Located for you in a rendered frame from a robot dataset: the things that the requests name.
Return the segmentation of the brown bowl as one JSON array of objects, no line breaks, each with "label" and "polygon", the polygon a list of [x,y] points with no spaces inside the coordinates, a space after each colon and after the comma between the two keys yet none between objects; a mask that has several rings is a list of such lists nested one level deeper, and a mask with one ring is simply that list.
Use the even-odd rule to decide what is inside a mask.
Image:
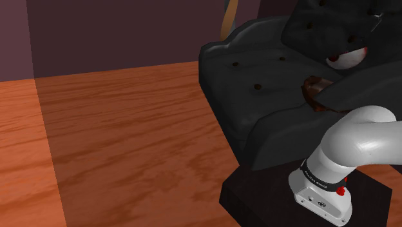
[{"label": "brown bowl", "polygon": [[317,102],[314,97],[320,93],[324,88],[330,86],[332,81],[324,79],[322,77],[310,76],[304,80],[301,86],[302,95],[305,102],[315,111],[315,112],[325,112],[331,111],[339,114],[348,114],[351,110],[334,110],[332,108],[326,107],[323,104]]}]

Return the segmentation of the dark tufted sofa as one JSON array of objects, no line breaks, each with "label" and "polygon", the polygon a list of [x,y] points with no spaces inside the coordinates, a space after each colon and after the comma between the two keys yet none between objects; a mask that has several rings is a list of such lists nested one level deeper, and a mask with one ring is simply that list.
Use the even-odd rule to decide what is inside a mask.
[{"label": "dark tufted sofa", "polygon": [[[357,66],[326,58],[367,47]],[[402,121],[402,0],[298,0],[289,16],[246,22],[204,45],[199,83],[239,164],[252,170],[308,157],[345,114],[315,112],[310,76],[332,84],[314,99],[334,110],[376,105]]]}]

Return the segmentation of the dark robot stand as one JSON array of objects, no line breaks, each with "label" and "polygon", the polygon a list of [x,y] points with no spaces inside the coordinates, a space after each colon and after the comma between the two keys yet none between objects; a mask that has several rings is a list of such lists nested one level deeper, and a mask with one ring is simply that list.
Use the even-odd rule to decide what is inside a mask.
[{"label": "dark robot stand", "polygon": [[[224,181],[219,202],[241,227],[336,227],[295,201],[288,177],[301,163],[258,171],[239,166]],[[391,188],[354,170],[347,189],[352,216],[345,227],[387,227]]]}]

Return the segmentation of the white ball with red marks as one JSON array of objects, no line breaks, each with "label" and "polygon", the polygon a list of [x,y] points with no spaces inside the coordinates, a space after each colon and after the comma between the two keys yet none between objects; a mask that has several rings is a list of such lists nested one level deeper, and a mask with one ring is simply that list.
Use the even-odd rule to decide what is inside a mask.
[{"label": "white ball with red marks", "polygon": [[326,63],[335,70],[347,70],[360,64],[367,55],[367,47],[326,58]]}]

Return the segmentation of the tan curved post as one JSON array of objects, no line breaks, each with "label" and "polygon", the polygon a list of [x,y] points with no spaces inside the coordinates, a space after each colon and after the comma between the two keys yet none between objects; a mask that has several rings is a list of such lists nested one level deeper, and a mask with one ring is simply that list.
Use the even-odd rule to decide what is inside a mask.
[{"label": "tan curved post", "polygon": [[224,0],[224,18],[220,29],[220,41],[224,41],[235,29],[238,0]]}]

